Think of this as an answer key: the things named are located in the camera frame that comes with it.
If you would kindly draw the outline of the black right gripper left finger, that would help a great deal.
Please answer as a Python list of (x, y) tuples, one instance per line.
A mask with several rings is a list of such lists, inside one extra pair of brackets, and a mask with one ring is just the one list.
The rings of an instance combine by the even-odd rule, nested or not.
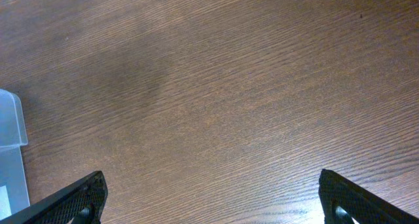
[(108, 190), (95, 171), (3, 220), (1, 224), (100, 224)]

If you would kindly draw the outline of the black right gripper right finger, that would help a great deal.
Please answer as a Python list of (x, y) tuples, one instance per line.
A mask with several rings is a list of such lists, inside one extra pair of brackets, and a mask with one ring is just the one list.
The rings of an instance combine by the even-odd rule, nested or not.
[(418, 224), (417, 217), (386, 202), (332, 170), (321, 171), (319, 198), (325, 224)]

